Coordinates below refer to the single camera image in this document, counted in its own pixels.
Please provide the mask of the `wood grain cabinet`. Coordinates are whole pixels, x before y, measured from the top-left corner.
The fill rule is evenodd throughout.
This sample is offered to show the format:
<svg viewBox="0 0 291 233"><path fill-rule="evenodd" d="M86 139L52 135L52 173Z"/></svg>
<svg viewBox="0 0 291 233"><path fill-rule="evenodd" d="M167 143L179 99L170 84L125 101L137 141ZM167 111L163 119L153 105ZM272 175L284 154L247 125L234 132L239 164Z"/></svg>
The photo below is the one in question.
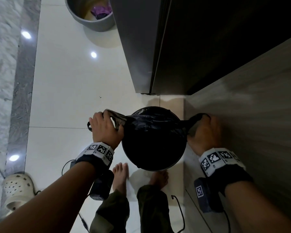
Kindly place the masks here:
<svg viewBox="0 0 291 233"><path fill-rule="evenodd" d="M207 113L222 145L291 220L291 38L184 101L184 118Z"/></svg>

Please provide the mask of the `person's left forearm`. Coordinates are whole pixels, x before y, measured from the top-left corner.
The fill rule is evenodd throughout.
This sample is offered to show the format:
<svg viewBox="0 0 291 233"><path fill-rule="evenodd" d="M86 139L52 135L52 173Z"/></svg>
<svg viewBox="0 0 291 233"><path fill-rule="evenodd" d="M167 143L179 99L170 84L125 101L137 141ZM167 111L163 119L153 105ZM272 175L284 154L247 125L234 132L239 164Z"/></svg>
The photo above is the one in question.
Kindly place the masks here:
<svg viewBox="0 0 291 233"><path fill-rule="evenodd" d="M0 222L0 233L69 233L96 178L80 162Z"/></svg>

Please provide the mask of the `person's left hand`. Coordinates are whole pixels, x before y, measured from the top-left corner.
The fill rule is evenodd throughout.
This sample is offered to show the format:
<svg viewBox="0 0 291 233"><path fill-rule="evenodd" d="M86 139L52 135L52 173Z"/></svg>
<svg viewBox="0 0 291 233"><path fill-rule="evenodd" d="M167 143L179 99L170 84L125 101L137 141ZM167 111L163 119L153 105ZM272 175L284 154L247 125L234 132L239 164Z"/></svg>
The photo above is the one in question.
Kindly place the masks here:
<svg viewBox="0 0 291 233"><path fill-rule="evenodd" d="M93 142L103 142L113 150L118 146L113 146L113 122L108 110L104 112L96 112L93 117L89 117L89 123L92 128Z"/></svg>

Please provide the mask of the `marker wristband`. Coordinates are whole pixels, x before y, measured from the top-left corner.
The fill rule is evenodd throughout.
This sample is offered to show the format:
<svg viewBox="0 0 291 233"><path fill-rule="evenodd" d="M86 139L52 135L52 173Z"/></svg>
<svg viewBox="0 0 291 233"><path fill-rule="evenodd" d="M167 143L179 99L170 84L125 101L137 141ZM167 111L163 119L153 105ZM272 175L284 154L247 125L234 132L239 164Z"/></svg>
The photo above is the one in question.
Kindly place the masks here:
<svg viewBox="0 0 291 233"><path fill-rule="evenodd" d="M75 164L80 162L90 163L96 171L96 178L107 172L113 161L114 150L103 143L91 143L76 158Z"/></svg>
<svg viewBox="0 0 291 233"><path fill-rule="evenodd" d="M212 187L225 196L229 184L240 181L253 183L243 162L236 154L226 148L212 148L199 157L199 163Z"/></svg>

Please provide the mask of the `grey plastic bucket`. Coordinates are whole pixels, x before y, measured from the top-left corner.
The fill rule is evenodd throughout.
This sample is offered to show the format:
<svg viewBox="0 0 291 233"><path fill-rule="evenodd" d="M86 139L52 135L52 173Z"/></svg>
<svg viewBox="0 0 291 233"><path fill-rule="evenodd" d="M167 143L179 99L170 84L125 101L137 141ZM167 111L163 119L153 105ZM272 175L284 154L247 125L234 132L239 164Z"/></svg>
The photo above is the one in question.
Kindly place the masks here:
<svg viewBox="0 0 291 233"><path fill-rule="evenodd" d="M107 17L96 20L90 13L90 10L95 4L107 3L109 0L65 0L66 7L72 17L83 26L96 31L108 31L115 25L113 12Z"/></svg>

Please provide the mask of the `person's foot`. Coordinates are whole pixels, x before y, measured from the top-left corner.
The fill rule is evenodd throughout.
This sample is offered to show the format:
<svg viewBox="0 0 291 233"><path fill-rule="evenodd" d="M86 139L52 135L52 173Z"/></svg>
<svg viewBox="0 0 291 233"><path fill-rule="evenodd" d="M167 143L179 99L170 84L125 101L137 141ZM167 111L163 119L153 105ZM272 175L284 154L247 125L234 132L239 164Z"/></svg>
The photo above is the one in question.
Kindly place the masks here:
<svg viewBox="0 0 291 233"><path fill-rule="evenodd" d="M125 197L127 196L127 180L129 178L128 163L116 164L112 170L114 179L112 183L113 191L119 191Z"/></svg>
<svg viewBox="0 0 291 233"><path fill-rule="evenodd" d="M148 184L162 190L168 184L168 179L168 170L153 172Z"/></svg>

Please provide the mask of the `white clog shoe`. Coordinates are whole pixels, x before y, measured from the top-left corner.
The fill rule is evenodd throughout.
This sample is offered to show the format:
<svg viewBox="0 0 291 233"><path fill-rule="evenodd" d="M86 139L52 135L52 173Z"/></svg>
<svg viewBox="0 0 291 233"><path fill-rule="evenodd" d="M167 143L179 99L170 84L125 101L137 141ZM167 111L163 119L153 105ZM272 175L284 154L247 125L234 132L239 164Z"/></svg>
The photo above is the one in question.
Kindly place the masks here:
<svg viewBox="0 0 291 233"><path fill-rule="evenodd" d="M3 181L4 207L13 212L35 197L34 184L27 174L12 174Z"/></svg>

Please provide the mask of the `person's right hand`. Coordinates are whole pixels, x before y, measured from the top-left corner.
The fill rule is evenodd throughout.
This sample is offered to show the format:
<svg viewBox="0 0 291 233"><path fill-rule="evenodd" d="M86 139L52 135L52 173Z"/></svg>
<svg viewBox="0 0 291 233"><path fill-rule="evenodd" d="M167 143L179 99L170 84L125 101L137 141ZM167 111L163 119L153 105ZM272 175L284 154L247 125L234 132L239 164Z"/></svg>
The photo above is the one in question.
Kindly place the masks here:
<svg viewBox="0 0 291 233"><path fill-rule="evenodd" d="M193 152L202 154L213 148L221 148L221 124L217 117L203 115L199 124L199 149L192 149Z"/></svg>

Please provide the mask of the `dark grey refrigerator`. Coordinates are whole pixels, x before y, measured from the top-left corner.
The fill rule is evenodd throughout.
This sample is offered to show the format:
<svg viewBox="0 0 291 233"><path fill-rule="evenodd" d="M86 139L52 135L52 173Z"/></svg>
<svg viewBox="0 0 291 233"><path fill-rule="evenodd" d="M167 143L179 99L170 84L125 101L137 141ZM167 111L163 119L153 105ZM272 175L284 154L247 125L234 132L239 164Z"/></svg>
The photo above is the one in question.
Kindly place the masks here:
<svg viewBox="0 0 291 233"><path fill-rule="evenodd" d="M291 0L110 0L136 93L192 95L291 38Z"/></svg>

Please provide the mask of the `person's right foot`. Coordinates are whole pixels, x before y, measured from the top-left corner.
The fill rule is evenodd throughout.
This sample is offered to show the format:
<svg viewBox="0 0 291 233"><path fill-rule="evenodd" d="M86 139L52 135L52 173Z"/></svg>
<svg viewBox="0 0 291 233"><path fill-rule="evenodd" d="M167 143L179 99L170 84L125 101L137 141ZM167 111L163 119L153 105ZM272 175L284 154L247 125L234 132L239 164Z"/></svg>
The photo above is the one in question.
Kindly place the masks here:
<svg viewBox="0 0 291 233"><path fill-rule="evenodd" d="M153 172L148 184L162 190L168 184L168 179L168 170Z"/></svg>

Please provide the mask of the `right marker wristband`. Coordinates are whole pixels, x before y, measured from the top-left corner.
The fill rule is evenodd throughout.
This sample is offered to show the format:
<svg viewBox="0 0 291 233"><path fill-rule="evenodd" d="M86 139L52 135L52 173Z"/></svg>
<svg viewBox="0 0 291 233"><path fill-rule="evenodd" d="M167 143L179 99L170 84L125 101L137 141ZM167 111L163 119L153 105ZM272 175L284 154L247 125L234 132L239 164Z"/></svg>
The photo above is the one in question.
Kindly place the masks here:
<svg viewBox="0 0 291 233"><path fill-rule="evenodd" d="M225 196L229 184L240 181L253 183L243 162L236 154L226 148L212 148L199 157L199 163L212 187Z"/></svg>

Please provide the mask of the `person's left foot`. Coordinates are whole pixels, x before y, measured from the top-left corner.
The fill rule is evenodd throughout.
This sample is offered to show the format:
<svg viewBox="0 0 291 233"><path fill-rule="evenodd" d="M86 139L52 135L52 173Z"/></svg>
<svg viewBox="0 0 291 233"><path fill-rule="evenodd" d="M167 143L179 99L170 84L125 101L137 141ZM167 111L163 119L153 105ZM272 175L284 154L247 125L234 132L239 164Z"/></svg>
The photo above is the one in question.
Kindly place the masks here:
<svg viewBox="0 0 291 233"><path fill-rule="evenodd" d="M112 183L113 191L119 191L125 197L127 196L127 180L129 178L128 163L116 164L112 170L114 179Z"/></svg>

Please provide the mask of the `person's right forearm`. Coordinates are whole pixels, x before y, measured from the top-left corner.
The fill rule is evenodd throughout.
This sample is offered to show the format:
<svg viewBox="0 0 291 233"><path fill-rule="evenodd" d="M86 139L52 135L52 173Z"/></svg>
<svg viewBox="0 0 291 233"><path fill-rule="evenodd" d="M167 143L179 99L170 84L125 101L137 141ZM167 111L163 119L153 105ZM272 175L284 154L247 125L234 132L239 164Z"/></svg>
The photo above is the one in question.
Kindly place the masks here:
<svg viewBox="0 0 291 233"><path fill-rule="evenodd" d="M243 233L291 233L291 220L252 182L228 184L225 197Z"/></svg>

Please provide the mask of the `left marker wristband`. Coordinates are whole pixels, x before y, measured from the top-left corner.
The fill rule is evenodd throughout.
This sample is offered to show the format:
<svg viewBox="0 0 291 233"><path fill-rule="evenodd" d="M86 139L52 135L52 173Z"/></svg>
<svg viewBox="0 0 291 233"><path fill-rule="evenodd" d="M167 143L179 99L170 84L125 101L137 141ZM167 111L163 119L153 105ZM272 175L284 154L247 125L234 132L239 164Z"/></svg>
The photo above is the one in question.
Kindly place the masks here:
<svg viewBox="0 0 291 233"><path fill-rule="evenodd" d="M90 163L96 171L96 178L107 172L113 161L114 150L103 143L91 143L76 158L75 164L80 162Z"/></svg>

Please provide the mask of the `purple item in bucket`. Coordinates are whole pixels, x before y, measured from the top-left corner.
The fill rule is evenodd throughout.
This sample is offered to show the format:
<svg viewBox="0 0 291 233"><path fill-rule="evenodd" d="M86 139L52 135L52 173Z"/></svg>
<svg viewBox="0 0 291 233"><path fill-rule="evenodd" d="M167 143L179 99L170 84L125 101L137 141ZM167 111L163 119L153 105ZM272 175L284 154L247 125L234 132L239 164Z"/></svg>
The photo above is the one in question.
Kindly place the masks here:
<svg viewBox="0 0 291 233"><path fill-rule="evenodd" d="M90 13L96 20L103 19L112 13L112 8L109 2L95 4Z"/></svg>

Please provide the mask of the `olive green trousers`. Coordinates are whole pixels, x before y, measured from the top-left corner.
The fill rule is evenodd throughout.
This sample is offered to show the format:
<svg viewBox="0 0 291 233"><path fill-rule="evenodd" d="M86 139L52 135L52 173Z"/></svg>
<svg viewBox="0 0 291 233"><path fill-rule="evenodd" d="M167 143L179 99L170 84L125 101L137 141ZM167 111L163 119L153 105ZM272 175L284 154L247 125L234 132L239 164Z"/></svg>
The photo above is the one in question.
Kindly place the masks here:
<svg viewBox="0 0 291 233"><path fill-rule="evenodd" d="M154 185L144 185L137 193L141 233L174 233L167 195ZM130 208L126 196L115 190L97 209L90 233L126 233Z"/></svg>

